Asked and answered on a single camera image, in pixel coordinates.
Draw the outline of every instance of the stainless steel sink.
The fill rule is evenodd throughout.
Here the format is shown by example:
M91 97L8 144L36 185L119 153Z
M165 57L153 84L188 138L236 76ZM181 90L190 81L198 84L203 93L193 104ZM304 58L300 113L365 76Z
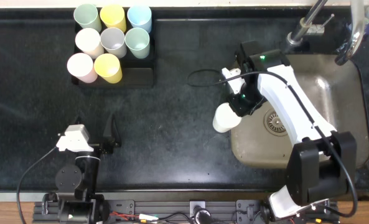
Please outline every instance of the stainless steel sink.
M338 132L357 141L357 166L369 158L369 136L362 84L352 62L338 66L336 55L288 55L295 76L317 111ZM231 131L236 158L251 167L285 168L292 146L272 106L266 102Z

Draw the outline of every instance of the black organizer box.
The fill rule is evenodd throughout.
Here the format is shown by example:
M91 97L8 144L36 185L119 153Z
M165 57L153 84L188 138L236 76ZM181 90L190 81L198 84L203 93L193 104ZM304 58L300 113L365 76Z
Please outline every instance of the black organizer box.
M98 14L100 15L101 8L98 8ZM128 20L128 10L125 9L125 19L126 19L126 33L132 29L132 25ZM100 34L107 29L103 21L101 21L102 29ZM82 27L75 23L75 33L77 34ZM84 83L80 81L77 77L71 75L71 82L74 85L80 86L82 88L99 88L99 89L114 89L114 88L152 88L155 81L154 75L154 59L155 54L155 40L154 40L154 21L152 21L152 29L149 33L150 38L150 51L149 55L144 59L136 58L132 52L128 49L126 55L123 58L119 58L120 66L122 69L122 79L118 83L112 84L105 81L102 77L98 76L96 81L93 83ZM82 51L75 45L73 51L74 54L82 53Z

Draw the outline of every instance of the faucet handle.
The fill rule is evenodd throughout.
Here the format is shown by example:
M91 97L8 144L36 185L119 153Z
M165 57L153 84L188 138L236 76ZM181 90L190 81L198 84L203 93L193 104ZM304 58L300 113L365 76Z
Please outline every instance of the faucet handle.
M307 30L306 35L322 35L324 34L324 27L331 21L332 18L335 17L335 14L331 14L331 16L322 24L312 24L310 28Z

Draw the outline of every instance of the cup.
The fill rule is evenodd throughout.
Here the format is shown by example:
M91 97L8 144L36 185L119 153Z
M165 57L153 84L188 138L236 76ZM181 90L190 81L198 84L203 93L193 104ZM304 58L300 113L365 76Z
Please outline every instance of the cup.
M149 35L142 28L133 28L126 33L124 38L126 45L133 55L138 59L149 55Z
M107 28L101 35L101 44L108 53L123 58L126 55L127 49L124 43L124 34L118 28Z
M95 60L95 71L109 83L117 83L122 79L119 59L113 54L100 55Z
M93 68L93 60L84 53L72 55L67 62L68 72L85 83L92 83L97 79L97 74Z
M213 128L217 132L225 133L239 125L242 118L237 116L228 103L221 104L213 118Z
M110 4L105 6L100 11L101 20L110 28L115 27L122 32L126 31L126 19L124 18L124 10L118 4Z
M78 32L75 43L83 53L88 54L92 59L96 59L104 53L100 40L100 34L95 29L86 28Z
M151 9L148 6L132 6L128 10L128 19L133 27L143 28L151 32Z
M78 6L73 12L73 18L82 28L92 28L101 31L100 17L96 6L83 4Z

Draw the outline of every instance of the drain strainer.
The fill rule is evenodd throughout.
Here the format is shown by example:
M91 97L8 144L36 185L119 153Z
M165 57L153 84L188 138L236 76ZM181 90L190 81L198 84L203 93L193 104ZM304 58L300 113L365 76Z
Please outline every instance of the drain strainer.
M285 136L287 134L283 122L279 119L277 112L271 108L264 115L264 127L275 136Z

